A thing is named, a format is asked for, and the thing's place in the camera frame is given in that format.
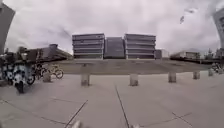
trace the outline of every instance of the motorcycle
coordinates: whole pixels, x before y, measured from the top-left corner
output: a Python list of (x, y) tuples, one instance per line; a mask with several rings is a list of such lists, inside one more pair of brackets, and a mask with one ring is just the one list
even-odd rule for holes
[(16, 62), (13, 71), (13, 83), (19, 93), (24, 93), (26, 87), (31, 86), (35, 82), (35, 73), (32, 65), (27, 63), (26, 54), (22, 54), (24, 61)]

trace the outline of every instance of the bollard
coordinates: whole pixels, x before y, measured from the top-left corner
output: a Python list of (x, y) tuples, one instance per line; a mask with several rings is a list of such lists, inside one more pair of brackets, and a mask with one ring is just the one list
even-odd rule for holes
[(90, 78), (90, 75), (89, 74), (82, 74), (81, 76), (81, 85), (82, 86), (89, 86), (89, 78)]
[(208, 70), (208, 76), (213, 76), (214, 74), (213, 74), (213, 71), (212, 71), (212, 69), (209, 69)]
[(194, 80), (200, 79), (200, 72), (193, 72), (193, 79)]
[(49, 72), (43, 73), (43, 82), (44, 83), (51, 82), (51, 74)]
[(139, 124), (138, 125), (131, 125), (130, 128), (140, 128), (140, 125)]
[(72, 126), (72, 128), (81, 128), (82, 127), (82, 123), (81, 123), (81, 121), (76, 121), (75, 123), (74, 123), (74, 125)]
[(168, 75), (169, 83), (176, 83), (177, 82), (177, 77), (176, 73), (169, 73)]
[(138, 86), (138, 75), (137, 74), (130, 75), (130, 86)]

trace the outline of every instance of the overcast sky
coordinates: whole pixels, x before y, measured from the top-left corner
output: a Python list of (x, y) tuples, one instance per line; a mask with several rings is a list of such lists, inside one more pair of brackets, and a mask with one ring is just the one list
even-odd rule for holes
[[(6, 47), (35, 48), (57, 43), (72, 53), (72, 34), (124, 33), (157, 36), (156, 47), (176, 52), (220, 47), (212, 13), (224, 0), (3, 0), (16, 10)], [(184, 9), (198, 8), (180, 17)]]

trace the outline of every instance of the bicycle wheel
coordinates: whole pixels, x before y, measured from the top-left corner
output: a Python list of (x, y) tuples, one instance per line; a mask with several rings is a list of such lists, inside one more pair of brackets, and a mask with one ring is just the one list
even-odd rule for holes
[(63, 71), (60, 69), (56, 70), (54, 74), (58, 79), (61, 79), (64, 75)]
[(50, 71), (49, 71), (48, 69), (46, 69), (46, 68), (42, 68), (42, 69), (41, 69), (41, 77), (43, 77), (43, 74), (44, 74), (45, 72), (49, 72), (49, 73), (50, 73)]

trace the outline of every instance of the motorcycle wheel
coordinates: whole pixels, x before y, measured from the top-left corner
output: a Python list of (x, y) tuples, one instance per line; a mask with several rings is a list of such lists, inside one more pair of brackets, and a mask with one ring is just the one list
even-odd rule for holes
[(56, 70), (55, 71), (55, 76), (58, 78), (58, 79), (61, 79), (63, 77), (64, 73), (62, 70)]
[(23, 82), (19, 82), (18, 84), (15, 84), (15, 87), (16, 87), (17, 91), (20, 94), (23, 94), (24, 93), (24, 85), (23, 85)]

